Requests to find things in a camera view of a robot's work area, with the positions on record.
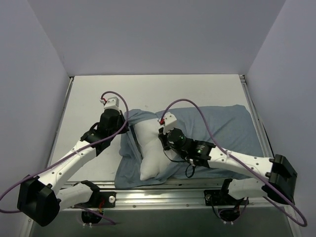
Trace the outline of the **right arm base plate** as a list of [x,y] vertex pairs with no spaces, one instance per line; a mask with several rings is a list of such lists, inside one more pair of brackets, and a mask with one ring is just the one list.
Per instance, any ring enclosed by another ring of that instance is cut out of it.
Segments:
[[206,206],[237,206],[249,204],[246,198],[235,199],[227,191],[220,189],[204,190],[204,201]]

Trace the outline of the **white pillow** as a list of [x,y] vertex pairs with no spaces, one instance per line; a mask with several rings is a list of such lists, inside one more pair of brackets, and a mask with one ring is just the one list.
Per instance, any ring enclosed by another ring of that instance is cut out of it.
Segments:
[[158,130],[161,128],[157,119],[149,119],[134,125],[136,138],[140,146],[142,161],[140,180],[155,178],[165,172],[170,160],[165,156]]

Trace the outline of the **aluminium rail frame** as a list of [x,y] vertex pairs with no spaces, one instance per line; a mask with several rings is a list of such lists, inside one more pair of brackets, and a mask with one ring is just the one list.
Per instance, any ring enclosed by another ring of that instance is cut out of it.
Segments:
[[[71,79],[63,115],[48,164],[54,164],[73,148],[79,138],[102,113],[100,97],[104,92],[120,94],[129,109],[150,112],[198,106],[242,105],[251,114],[252,125],[264,155],[272,151],[250,100],[244,76],[230,75],[132,75],[75,76]],[[170,179],[163,185],[116,189],[116,210],[199,208],[203,191],[217,188],[221,179]]]

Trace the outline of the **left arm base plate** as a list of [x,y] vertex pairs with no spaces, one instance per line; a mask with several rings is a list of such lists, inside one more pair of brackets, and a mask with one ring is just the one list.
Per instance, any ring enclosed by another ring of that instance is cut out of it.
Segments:
[[94,192],[89,201],[79,203],[85,208],[114,208],[116,205],[116,192],[98,191]]

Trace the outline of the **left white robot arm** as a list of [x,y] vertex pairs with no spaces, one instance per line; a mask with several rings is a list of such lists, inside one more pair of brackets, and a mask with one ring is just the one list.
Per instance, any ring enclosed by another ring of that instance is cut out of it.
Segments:
[[105,109],[95,123],[59,161],[45,172],[27,176],[20,185],[17,208],[45,227],[61,210],[82,204],[103,207],[110,198],[91,181],[84,180],[63,188],[63,185],[86,163],[100,155],[117,134],[128,131],[122,111]]

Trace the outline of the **striped blue beige pillowcase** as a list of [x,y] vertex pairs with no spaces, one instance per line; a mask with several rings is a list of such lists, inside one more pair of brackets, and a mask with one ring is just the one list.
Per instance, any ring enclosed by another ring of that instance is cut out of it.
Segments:
[[[196,108],[176,108],[170,112],[177,118],[177,127],[188,138],[211,142],[207,128],[210,128],[215,140],[228,150],[251,155],[263,156],[252,118],[245,106],[206,106],[201,107],[201,113]],[[185,179],[188,164],[172,150],[164,152],[170,164],[162,174],[145,181],[140,180],[140,165],[142,155],[138,144],[134,125],[139,122],[157,119],[162,112],[149,112],[140,109],[127,113],[129,131],[121,136],[119,154],[122,160],[115,176],[116,188],[134,188],[147,185],[158,185],[168,178]]]

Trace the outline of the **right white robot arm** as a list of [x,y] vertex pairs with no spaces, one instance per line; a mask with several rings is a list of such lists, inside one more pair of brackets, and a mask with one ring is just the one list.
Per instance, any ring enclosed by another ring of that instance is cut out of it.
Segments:
[[230,151],[210,142],[187,138],[178,128],[160,128],[158,138],[163,150],[174,151],[182,162],[193,168],[218,168],[247,176],[243,181],[232,179],[223,185],[219,192],[223,203],[261,196],[280,204],[294,202],[297,172],[285,156],[254,157]]

